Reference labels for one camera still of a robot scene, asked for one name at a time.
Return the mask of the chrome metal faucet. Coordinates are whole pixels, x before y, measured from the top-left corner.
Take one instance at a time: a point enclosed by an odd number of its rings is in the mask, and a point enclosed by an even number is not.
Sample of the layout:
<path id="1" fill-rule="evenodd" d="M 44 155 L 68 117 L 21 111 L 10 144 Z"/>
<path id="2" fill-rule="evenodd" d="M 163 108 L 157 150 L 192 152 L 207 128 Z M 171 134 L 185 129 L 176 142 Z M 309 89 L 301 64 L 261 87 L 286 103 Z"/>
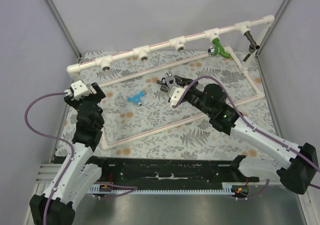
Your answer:
<path id="1" fill-rule="evenodd" d="M 170 71 L 168 71 L 166 73 L 166 76 L 161 79 L 161 82 L 164 85 L 166 85 L 170 90 L 172 87 L 176 85 L 176 78 Z"/>

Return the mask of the green plastic faucet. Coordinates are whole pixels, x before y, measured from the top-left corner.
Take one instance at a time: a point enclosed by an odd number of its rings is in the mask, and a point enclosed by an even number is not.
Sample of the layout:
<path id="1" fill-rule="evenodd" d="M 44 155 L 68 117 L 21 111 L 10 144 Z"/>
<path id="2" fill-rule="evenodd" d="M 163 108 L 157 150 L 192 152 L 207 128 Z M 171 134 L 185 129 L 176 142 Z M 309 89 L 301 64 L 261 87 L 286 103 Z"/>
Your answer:
<path id="1" fill-rule="evenodd" d="M 230 59 L 231 54 L 226 52 L 224 47 L 220 43 L 220 39 L 218 37 L 212 40 L 212 46 L 207 50 L 207 53 L 210 56 L 221 56 L 225 59 Z"/>

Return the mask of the white PVC pipe frame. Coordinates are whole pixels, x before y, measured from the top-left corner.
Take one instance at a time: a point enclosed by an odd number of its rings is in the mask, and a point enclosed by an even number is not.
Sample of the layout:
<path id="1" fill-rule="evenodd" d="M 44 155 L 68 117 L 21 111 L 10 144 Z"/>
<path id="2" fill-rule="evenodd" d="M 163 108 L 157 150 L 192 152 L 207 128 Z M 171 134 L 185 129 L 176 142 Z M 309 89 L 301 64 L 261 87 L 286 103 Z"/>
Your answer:
<path id="1" fill-rule="evenodd" d="M 80 78 L 79 74 L 84 70 L 88 70 L 91 68 L 101 68 L 103 71 L 106 71 L 107 69 L 110 68 L 112 63 L 114 63 L 116 61 L 128 59 L 128 58 L 138 58 L 140 61 L 145 62 L 148 60 L 150 53 L 155 52 L 155 51 L 159 51 L 159 50 L 163 50 L 163 49 L 167 49 L 167 48 L 175 48 L 177 52 L 181 53 L 185 50 L 185 45 L 188 42 L 197 41 L 197 40 L 201 40 L 201 39 L 209 39 L 210 41 L 212 41 L 214 38 L 220 38 L 219 36 L 221 34 L 234 32 L 234 31 L 238 31 L 238 32 L 244 34 L 246 31 L 251 31 L 250 30 L 251 27 L 259 26 L 259 25 L 263 26 L 263 29 L 257 39 L 258 43 L 261 43 L 262 40 L 265 38 L 269 28 L 271 27 L 274 19 L 275 18 L 273 15 L 268 15 L 268 16 L 265 16 L 265 17 L 262 17 L 260 19 L 256 19 L 253 21 L 243 21 L 243 22 L 231 25 L 231 26 L 226 26 L 226 27 L 222 27 L 222 28 L 213 28 L 213 29 L 209 29 L 204 32 L 193 34 L 193 35 L 179 36 L 179 37 L 171 38 L 168 41 L 161 42 L 158 44 L 144 45 L 141 47 L 133 48 L 132 50 L 129 50 L 129 51 L 125 51 L 125 52 L 121 52 L 121 53 L 117 53 L 117 54 L 112 54 L 112 55 L 105 55 L 105 56 L 101 56 L 101 57 L 95 58 L 93 60 L 84 62 L 84 63 L 76 63 L 73 65 L 69 65 L 66 68 L 66 70 L 67 70 L 69 76 L 77 81 Z M 265 93 L 259 88 L 258 84 L 254 81 L 254 79 L 251 77 L 250 73 L 248 72 L 249 63 L 252 61 L 253 55 L 251 55 L 246 62 L 242 62 L 236 56 L 236 54 L 234 53 L 234 50 L 232 49 L 231 46 L 225 46 L 223 48 L 225 49 L 226 52 L 230 53 L 231 58 L 238 66 L 239 71 L 245 76 L 245 78 L 247 79 L 247 81 L 249 82 L 249 84 L 251 85 L 251 87 L 255 91 L 254 96 L 246 98 L 244 100 L 237 101 L 236 105 L 245 105 L 250 102 L 263 99 L 265 97 Z M 149 75 L 149 74 L 152 74 L 155 72 L 164 71 L 166 69 L 170 69 L 170 68 L 173 68 L 176 66 L 186 65 L 188 63 L 193 63 L 193 62 L 196 62 L 197 60 L 205 59 L 208 57 L 210 57 L 210 55 L 206 52 L 204 54 L 180 59 L 180 60 L 173 61 L 173 62 L 164 64 L 164 65 L 153 67 L 153 68 L 150 68 L 147 70 L 135 72 L 135 73 L 127 75 L 127 76 L 115 78 L 113 80 L 103 82 L 99 86 L 101 88 L 106 88 L 111 85 L 115 85 L 115 84 L 118 84 L 121 82 L 126 82 L 126 81 L 136 79 L 136 78 L 139 78 L 142 76 L 146 76 L 146 75 Z M 148 136 L 153 136 L 155 134 L 159 134 L 159 133 L 162 133 L 162 132 L 165 132 L 168 130 L 173 130 L 174 128 L 182 127 L 186 124 L 190 124 L 192 122 L 195 122 L 195 121 L 198 121 L 198 120 L 201 120 L 204 118 L 205 118 L 205 115 L 203 115 L 203 114 L 190 116 L 190 117 L 182 119 L 180 121 L 170 123 L 166 126 L 162 126 L 160 128 L 147 131 L 145 133 L 137 134 L 132 137 L 116 141 L 114 143 L 108 142 L 106 135 L 105 135 L 106 129 L 103 128 L 102 129 L 103 134 L 102 134 L 102 138 L 101 138 L 101 142 L 100 142 L 101 149 L 103 151 L 108 151 L 113 148 L 116 148 L 116 147 L 119 147 L 119 146 L 122 146 L 125 144 L 129 144 L 129 143 L 132 143 L 134 141 L 137 141 L 137 140 L 140 140 L 143 138 L 146 138 Z"/>

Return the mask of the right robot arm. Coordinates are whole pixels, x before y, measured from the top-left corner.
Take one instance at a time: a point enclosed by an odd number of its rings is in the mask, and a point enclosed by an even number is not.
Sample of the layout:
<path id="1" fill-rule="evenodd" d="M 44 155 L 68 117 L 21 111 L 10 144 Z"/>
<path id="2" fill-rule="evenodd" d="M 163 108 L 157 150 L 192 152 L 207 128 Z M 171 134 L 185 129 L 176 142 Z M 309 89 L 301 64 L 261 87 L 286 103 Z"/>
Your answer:
<path id="1" fill-rule="evenodd" d="M 201 77 L 194 80 L 177 75 L 163 78 L 171 107 L 188 102 L 209 117 L 215 130 L 241 139 L 273 159 L 273 162 L 254 162 L 242 158 L 236 167 L 244 176 L 279 179 L 291 192 L 305 194 L 320 171 L 316 148 L 307 142 L 303 145 L 290 142 L 260 128 L 237 109 L 216 78 L 206 78 L 214 82 L 207 84 L 203 91 L 197 89 Z"/>

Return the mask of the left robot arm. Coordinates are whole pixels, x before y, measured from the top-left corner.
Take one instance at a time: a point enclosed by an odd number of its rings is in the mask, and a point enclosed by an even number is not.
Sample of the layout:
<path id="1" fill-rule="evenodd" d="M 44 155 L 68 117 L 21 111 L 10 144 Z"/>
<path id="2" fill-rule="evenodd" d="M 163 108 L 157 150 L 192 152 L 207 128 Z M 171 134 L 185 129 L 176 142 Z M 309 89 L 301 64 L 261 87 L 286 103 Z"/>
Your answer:
<path id="1" fill-rule="evenodd" d="M 71 225 L 80 201 L 102 176 L 98 158 L 93 158 L 104 127 L 99 103 L 106 97 L 97 83 L 87 87 L 82 80 L 62 92 L 64 101 L 77 112 L 76 128 L 66 156 L 52 182 L 41 195 L 33 195 L 30 211 L 36 225 Z"/>

